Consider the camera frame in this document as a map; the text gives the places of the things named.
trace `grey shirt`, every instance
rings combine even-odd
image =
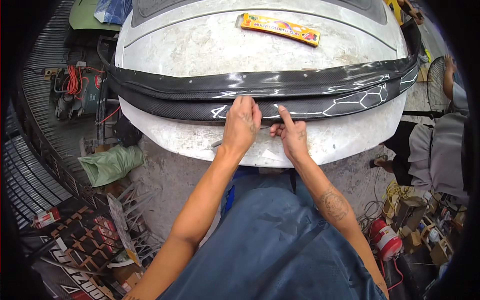
[[[455,196],[460,204],[468,204],[463,190],[462,136],[467,119],[467,94],[458,85],[453,87],[454,111],[439,118],[433,129],[418,124],[410,134],[410,170],[412,185]]]

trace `metal grille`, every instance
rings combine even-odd
[[[6,189],[19,228],[33,215],[50,209],[70,198],[68,193],[37,161],[19,134],[11,113],[8,113],[3,145],[3,171]]]
[[[60,3],[52,18],[38,36],[25,64],[22,86],[35,121],[48,139],[63,163],[82,183],[88,177],[77,157],[80,155],[79,141],[83,136],[95,136],[95,117],[82,117],[81,120],[60,122],[55,116],[55,108],[49,101],[50,81],[44,80],[40,71],[43,68],[66,68],[69,49],[64,47],[65,33],[69,27],[69,15],[74,1]]]
[[[431,110],[444,111],[450,103],[450,100],[444,93],[445,70],[446,66],[443,56],[436,58],[428,69],[427,95]]]

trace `red fire extinguisher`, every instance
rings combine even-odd
[[[389,261],[400,253],[402,240],[382,219],[377,219],[372,223],[370,236],[377,245],[379,258],[384,262]]]

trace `green sack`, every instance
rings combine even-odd
[[[78,160],[88,175],[92,187],[102,186],[125,177],[131,169],[144,163],[144,154],[138,146],[117,145]]]

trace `forearm tattoo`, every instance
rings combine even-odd
[[[337,221],[343,219],[348,213],[347,200],[342,195],[334,192],[334,187],[331,183],[318,201],[320,205],[325,205],[325,212]]]

